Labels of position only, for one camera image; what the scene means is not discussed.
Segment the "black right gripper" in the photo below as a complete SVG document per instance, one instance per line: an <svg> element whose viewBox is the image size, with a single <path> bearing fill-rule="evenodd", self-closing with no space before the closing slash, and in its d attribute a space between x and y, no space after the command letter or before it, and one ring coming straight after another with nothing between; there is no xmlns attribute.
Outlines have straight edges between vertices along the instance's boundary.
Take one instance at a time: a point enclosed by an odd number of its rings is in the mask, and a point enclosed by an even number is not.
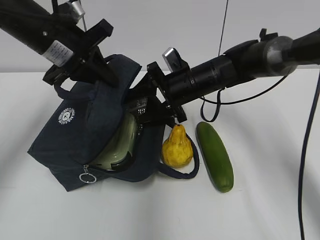
<svg viewBox="0 0 320 240"><path fill-rule="evenodd" d="M156 61L147 65L147 73L136 86L128 90L127 102L146 98L145 112L138 115L137 122L141 125L161 125L170 127L175 125L175 118L179 123L187 120L181 104L174 100L169 88L169 74L165 75ZM165 101L161 103L156 96L157 88Z"/></svg>

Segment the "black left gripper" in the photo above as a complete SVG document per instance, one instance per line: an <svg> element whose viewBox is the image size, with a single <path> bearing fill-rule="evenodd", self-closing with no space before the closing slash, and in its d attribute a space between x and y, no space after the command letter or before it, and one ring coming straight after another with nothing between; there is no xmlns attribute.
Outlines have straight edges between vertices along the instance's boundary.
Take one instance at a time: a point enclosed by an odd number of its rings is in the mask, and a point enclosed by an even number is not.
<svg viewBox="0 0 320 240"><path fill-rule="evenodd" d="M74 82L95 83L100 79L109 86L118 87L118 79L105 61L98 45L113 32L113 26L102 19L88 31L71 32L64 42L55 39L43 57L53 63L43 81L49 85Z"/></svg>

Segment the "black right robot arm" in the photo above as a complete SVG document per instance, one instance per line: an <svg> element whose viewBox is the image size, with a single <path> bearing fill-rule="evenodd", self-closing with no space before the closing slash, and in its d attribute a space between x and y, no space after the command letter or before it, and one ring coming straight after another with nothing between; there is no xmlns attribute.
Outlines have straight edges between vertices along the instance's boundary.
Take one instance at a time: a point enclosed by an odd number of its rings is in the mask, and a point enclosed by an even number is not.
<svg viewBox="0 0 320 240"><path fill-rule="evenodd" d="M200 97L257 78L288 76L298 66L318 65L320 32L292 39L262 29L259 39L238 44L195 67L176 48L168 48L162 56L169 74L157 62L150 63L125 98L130 111L144 108L138 114L139 124L182 123L187 120L183 105Z"/></svg>

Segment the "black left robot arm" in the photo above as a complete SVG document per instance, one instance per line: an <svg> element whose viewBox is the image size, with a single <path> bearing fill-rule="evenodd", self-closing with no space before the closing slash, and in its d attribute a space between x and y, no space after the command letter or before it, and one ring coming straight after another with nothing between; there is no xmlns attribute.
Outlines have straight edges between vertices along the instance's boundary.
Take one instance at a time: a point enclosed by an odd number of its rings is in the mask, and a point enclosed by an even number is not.
<svg viewBox="0 0 320 240"><path fill-rule="evenodd" d="M43 77L49 85L71 79L117 87L118 77L99 48L112 35L113 26L102 19L84 31L77 26L84 15L79 1L51 4L49 13L34 0L2 0L0 28L53 64Z"/></svg>

